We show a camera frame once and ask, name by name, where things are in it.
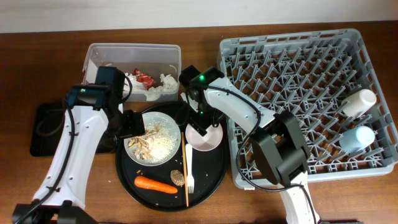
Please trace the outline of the pink plastic bowl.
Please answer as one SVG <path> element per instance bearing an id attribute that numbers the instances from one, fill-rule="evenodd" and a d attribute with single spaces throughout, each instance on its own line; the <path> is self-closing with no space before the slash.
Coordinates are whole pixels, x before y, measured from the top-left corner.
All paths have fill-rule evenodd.
<path id="1" fill-rule="evenodd" d="M 211 151 L 217 148 L 223 140 L 223 128 L 219 124 L 217 128 L 210 126 L 206 134 L 202 136 L 190 124 L 185 128 L 185 137 L 192 148 L 197 151 Z"/>

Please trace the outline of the white napkin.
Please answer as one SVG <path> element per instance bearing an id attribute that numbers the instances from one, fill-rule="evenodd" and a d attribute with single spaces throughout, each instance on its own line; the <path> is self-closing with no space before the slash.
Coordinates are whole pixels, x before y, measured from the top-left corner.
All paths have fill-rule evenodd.
<path id="1" fill-rule="evenodd" d="M 129 86 L 129 82 L 127 79 L 130 80 L 131 84 L 132 84 L 132 91 L 146 91 L 146 88 L 144 86 L 144 84 L 142 82 L 137 81 L 137 77 L 134 76 L 131 73 L 125 73 L 125 81 L 124 81 L 124 92 L 129 92 L 130 90 L 130 86 Z"/>

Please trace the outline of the red snack wrapper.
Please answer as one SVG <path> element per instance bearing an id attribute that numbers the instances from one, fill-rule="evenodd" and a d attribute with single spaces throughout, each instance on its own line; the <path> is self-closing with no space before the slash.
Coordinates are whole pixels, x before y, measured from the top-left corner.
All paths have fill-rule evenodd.
<path id="1" fill-rule="evenodd" d="M 142 73 L 137 68 L 134 70 L 133 76 L 136 78 L 137 82 L 142 83 L 144 85 L 144 88 L 146 90 L 155 85 L 155 81 L 152 77 L 148 76 L 146 73 Z"/>

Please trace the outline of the white plastic cup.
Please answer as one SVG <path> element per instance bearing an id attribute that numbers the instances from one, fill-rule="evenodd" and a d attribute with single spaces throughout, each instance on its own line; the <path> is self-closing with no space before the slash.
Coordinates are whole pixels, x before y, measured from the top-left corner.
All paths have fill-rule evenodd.
<path id="1" fill-rule="evenodd" d="M 342 103 L 345 115 L 358 118 L 376 103 L 376 94 L 368 89 L 359 90 L 345 98 Z"/>

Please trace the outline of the light blue plastic cup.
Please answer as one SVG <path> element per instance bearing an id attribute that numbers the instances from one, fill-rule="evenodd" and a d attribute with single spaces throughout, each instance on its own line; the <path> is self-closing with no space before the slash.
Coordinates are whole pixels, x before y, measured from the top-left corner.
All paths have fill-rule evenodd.
<path id="1" fill-rule="evenodd" d="M 354 153 L 365 149 L 375 140 L 373 130 L 367 126 L 358 126 L 347 130 L 339 140 L 341 149 L 347 153 Z"/>

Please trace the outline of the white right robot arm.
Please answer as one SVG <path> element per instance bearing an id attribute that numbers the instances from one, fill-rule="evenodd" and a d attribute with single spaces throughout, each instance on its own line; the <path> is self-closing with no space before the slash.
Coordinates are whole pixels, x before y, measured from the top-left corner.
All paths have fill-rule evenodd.
<path id="1" fill-rule="evenodd" d="M 185 88 L 183 123 L 204 136 L 224 116 L 232 119 L 246 133 L 241 146 L 251 145 L 257 169 L 280 193 L 287 222 L 318 223 L 308 189 L 310 150 L 298 119 L 256 103 L 217 68 L 200 72 L 191 65 L 178 79 Z"/>

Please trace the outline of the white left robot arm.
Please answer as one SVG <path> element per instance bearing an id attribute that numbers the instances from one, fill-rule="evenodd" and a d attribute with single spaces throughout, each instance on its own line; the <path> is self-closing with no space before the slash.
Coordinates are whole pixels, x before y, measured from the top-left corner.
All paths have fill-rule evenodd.
<path id="1" fill-rule="evenodd" d="M 30 204 L 17 204 L 13 223 L 95 223 L 85 212 L 88 176 L 105 132 L 126 139 L 145 133 L 141 113 L 122 112 L 123 88 L 74 86 L 64 101 L 62 135 L 45 180 Z"/>

